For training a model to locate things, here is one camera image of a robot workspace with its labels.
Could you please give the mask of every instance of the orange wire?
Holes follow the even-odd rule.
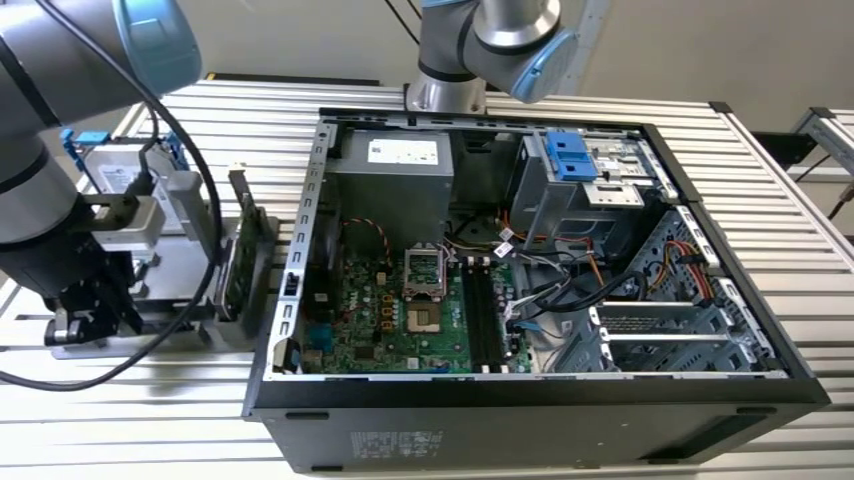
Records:
[[[589,267],[592,268],[592,273],[596,274],[596,280],[599,280],[599,286],[604,286],[604,281],[601,280],[601,274],[599,273],[599,266],[596,265],[596,259],[592,258],[592,253],[587,255],[589,260]]]
[[[683,245],[684,248],[687,248],[687,250],[689,252],[692,252],[695,255],[699,255],[699,250],[693,247],[693,245],[691,245],[687,242],[681,242],[681,241],[676,241],[677,244]],[[705,279],[705,275],[703,274],[703,270],[700,269],[700,267],[697,265],[689,265],[688,268],[691,268],[695,271],[695,275],[693,275],[693,280],[697,281],[697,287],[700,287],[704,290],[704,295],[705,298],[713,298],[713,291],[711,289],[711,284],[708,283],[708,280]]]

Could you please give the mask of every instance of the wire bundle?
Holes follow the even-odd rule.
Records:
[[[517,238],[521,241],[527,240],[527,234],[516,233],[512,230],[512,226],[509,225],[509,214],[507,210],[504,210],[503,214],[500,215],[500,222],[501,222],[501,226],[512,231],[512,236],[515,238]],[[533,237],[533,241],[544,241],[544,240],[545,240],[545,235],[537,235]],[[589,268],[592,269],[592,272],[596,275],[599,286],[603,286],[604,280],[601,279],[601,273],[599,272],[599,266],[596,265],[596,259],[593,257],[591,238],[589,237],[580,237],[580,238],[555,237],[555,240],[560,242],[568,242],[568,243],[583,243],[584,245],[587,245],[587,260],[589,262]]]
[[[689,243],[681,242],[677,240],[668,240],[664,243],[664,255],[663,255],[663,261],[661,261],[661,268],[657,271],[657,275],[655,277],[655,280],[652,281],[652,284],[649,285],[648,293],[653,292],[660,287],[661,283],[664,282],[664,279],[667,278],[667,274],[669,272],[669,264],[671,264],[669,251],[672,249],[677,250],[679,257],[687,257],[688,255],[699,255],[699,250],[696,250],[693,245],[691,245]],[[703,298],[703,300],[713,298],[715,295],[711,288],[711,284],[708,283],[705,274],[701,271],[700,266],[691,263],[685,263],[684,266],[687,267],[691,278],[693,278],[693,283],[696,284],[699,295]]]
[[[369,225],[376,230],[376,233],[378,234],[378,238],[382,241],[382,248],[385,250],[385,263],[388,264],[388,267],[390,267],[390,245],[388,244],[388,237],[385,236],[385,231],[382,230],[382,227],[376,225],[376,223],[373,223],[372,220],[369,220],[366,218],[358,218],[358,217],[353,217],[353,218],[350,218],[348,220],[344,220],[341,222],[341,226],[345,227],[346,225],[349,225],[352,223],[361,223],[364,225]]]

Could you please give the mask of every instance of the aluminum extrusion table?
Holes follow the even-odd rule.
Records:
[[[237,212],[226,167],[236,161],[248,165],[254,199],[282,221],[280,270],[317,109],[397,109],[400,89],[201,81],[168,95],[164,104],[204,151],[226,214]],[[523,105],[497,94],[488,97],[488,109],[493,115],[657,126],[833,403],[700,466],[400,476],[854,478],[854,250],[735,116],[704,103],[551,97]],[[136,107],[116,134],[149,131],[145,111]],[[278,281],[280,273],[269,286],[270,305]],[[44,314],[40,299],[6,282],[0,290],[2,370],[82,380],[120,361],[53,360],[40,346]],[[0,386],[0,467],[41,467],[0,470],[0,476],[288,478],[262,426],[238,419],[250,360],[250,353],[153,355],[109,384],[70,394]]]

